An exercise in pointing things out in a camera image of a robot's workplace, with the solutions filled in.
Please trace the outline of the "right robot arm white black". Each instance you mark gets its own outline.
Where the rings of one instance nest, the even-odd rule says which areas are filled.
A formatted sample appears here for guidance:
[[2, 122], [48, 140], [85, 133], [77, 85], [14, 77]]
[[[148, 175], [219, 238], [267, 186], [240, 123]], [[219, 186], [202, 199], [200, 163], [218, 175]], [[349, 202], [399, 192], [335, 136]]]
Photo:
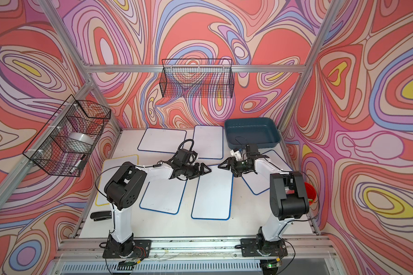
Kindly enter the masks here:
[[286, 229], [309, 212], [310, 205], [305, 181], [298, 171], [285, 171], [272, 163], [266, 155], [237, 160], [229, 157], [218, 165], [219, 169], [228, 170], [235, 178], [244, 174], [255, 173], [268, 180], [269, 203], [271, 214], [261, 226], [255, 238], [242, 238], [237, 248], [243, 257], [287, 256], [286, 241], [283, 234]]

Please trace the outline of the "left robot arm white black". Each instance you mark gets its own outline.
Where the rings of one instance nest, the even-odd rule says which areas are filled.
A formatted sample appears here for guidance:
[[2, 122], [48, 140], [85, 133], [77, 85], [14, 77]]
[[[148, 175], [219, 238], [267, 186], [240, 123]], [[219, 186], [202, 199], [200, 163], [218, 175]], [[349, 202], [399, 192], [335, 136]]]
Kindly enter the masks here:
[[107, 201], [112, 205], [113, 230], [104, 247], [104, 259], [136, 258], [134, 233], [131, 228], [133, 205], [139, 198], [143, 184], [154, 180], [181, 177], [196, 179], [211, 173], [204, 163], [175, 165], [169, 161], [152, 166], [123, 163], [104, 187]]

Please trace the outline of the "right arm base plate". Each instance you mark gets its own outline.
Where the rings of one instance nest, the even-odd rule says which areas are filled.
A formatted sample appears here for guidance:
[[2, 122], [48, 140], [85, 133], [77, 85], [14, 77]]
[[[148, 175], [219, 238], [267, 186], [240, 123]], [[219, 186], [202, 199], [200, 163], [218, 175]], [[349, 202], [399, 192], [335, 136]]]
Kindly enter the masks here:
[[268, 242], [257, 238], [242, 238], [240, 247], [243, 257], [279, 257], [280, 259], [288, 256], [285, 241]]

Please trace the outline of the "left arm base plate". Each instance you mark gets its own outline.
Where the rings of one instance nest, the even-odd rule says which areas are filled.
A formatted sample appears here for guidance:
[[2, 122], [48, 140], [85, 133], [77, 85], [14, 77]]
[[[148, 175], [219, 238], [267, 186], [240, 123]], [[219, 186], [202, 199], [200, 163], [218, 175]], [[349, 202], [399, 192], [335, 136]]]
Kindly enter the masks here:
[[146, 259], [149, 257], [151, 248], [150, 239], [139, 239], [127, 241], [120, 244], [110, 239], [104, 248], [104, 259]]

